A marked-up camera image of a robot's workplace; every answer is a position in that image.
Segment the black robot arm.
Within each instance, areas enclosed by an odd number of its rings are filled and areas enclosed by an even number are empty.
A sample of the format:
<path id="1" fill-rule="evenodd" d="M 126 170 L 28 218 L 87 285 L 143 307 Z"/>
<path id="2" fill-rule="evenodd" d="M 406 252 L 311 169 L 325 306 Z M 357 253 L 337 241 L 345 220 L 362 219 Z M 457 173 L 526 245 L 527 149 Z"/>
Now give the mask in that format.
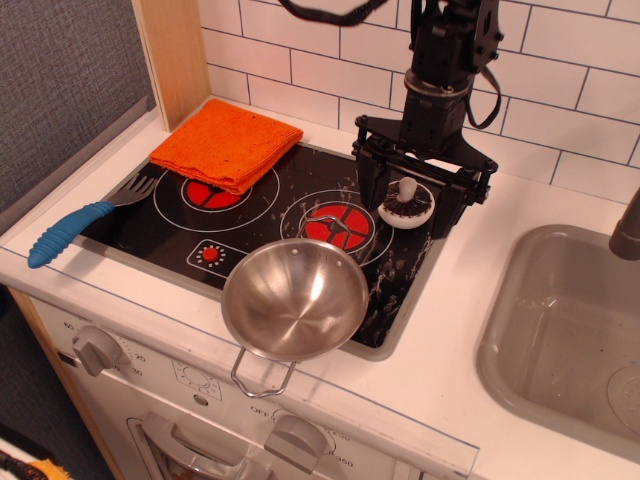
<path id="1" fill-rule="evenodd" d="M 435 239 L 447 237 L 468 206 L 486 200 L 498 165 L 463 138 L 462 128 L 470 123 L 484 129 L 497 116 L 491 112 L 477 122 L 470 101 L 477 75 L 495 80 L 487 65 L 504 37 L 498 7 L 496 1 L 413 2 L 403 115 L 356 120 L 353 153 L 367 210 L 382 204 L 393 171 L 438 184 Z"/>

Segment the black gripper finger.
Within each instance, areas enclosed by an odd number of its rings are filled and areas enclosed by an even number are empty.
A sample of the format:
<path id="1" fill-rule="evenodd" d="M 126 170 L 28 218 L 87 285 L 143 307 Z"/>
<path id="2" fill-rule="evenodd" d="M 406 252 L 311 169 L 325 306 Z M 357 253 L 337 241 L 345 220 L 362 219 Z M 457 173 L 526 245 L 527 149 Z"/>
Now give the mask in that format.
<path id="1" fill-rule="evenodd" d="M 391 179 L 391 155 L 359 153 L 356 156 L 361 203 L 375 210 L 384 201 Z"/>
<path id="2" fill-rule="evenodd" d="M 444 239 L 457 224 L 473 195 L 459 185 L 445 186 L 436 200 L 433 239 Z"/>

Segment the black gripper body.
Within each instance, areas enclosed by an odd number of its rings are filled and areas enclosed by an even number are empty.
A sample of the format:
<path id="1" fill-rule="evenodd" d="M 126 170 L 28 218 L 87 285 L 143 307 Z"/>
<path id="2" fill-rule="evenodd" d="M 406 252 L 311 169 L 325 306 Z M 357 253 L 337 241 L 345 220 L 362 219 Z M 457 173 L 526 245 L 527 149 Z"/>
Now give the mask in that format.
<path id="1" fill-rule="evenodd" d="M 489 179 L 498 165 L 462 136 L 470 112 L 471 84 L 461 90 L 408 82 L 400 120 L 361 115 L 353 144 L 359 153 L 391 155 L 393 169 L 418 177 L 432 177 L 448 185 L 468 188 L 469 204 L 485 202 Z"/>

